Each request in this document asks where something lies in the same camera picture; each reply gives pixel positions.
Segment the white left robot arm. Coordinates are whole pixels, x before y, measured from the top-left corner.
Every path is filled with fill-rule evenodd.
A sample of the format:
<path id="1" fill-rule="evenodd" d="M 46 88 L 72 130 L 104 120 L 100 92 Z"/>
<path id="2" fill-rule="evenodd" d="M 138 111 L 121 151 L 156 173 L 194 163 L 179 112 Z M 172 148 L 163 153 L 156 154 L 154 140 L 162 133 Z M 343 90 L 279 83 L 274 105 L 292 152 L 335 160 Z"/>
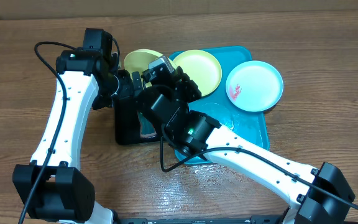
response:
<path id="1" fill-rule="evenodd" d="M 19 217 L 56 223 L 117 223 L 116 213 L 95 199 L 94 185 L 80 171 L 80 154 L 91 110 L 110 107 L 125 81 L 119 52 L 67 45 L 51 66 L 55 98 L 42 139 L 29 164 L 16 165 L 12 181 L 24 207 Z"/>

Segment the green orange sponge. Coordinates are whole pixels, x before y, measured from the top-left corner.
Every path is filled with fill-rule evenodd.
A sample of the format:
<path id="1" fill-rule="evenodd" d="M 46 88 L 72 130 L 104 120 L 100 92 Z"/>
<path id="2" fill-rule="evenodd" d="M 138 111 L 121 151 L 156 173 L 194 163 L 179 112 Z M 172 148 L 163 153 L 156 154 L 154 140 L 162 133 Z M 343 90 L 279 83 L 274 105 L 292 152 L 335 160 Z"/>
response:
<path id="1" fill-rule="evenodd" d="M 152 123 L 145 118 L 145 116 L 138 112 L 138 119 L 140 124 L 140 138 L 141 139 L 151 139 L 157 136 L 157 132 L 154 129 Z"/>

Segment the light blue plate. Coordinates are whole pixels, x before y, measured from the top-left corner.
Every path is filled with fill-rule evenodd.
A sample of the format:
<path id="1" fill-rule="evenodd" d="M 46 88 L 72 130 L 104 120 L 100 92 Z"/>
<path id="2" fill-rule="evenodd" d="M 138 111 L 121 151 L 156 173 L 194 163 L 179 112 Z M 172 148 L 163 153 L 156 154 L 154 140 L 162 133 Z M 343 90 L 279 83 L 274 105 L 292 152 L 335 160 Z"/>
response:
<path id="1" fill-rule="evenodd" d="M 271 64 L 251 60 L 232 69 L 225 89 L 234 106 L 255 113 L 269 110 L 278 103 L 283 94 L 284 81 Z"/>

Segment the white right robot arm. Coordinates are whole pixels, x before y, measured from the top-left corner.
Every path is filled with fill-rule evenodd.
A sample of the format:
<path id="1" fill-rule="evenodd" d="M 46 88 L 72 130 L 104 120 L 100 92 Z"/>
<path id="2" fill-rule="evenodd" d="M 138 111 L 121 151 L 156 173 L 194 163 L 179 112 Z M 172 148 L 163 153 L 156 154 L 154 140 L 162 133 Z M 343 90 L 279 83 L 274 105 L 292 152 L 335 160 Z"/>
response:
<path id="1" fill-rule="evenodd" d="M 343 223 L 355 199 L 336 166 L 324 162 L 317 169 L 278 156 L 241 138 L 205 113 L 189 110 L 198 100 L 197 85 L 180 68 L 144 71 L 151 86 L 135 98 L 156 132 L 189 161 L 200 157 L 230 167 L 281 197 L 288 209 L 282 223 Z"/>

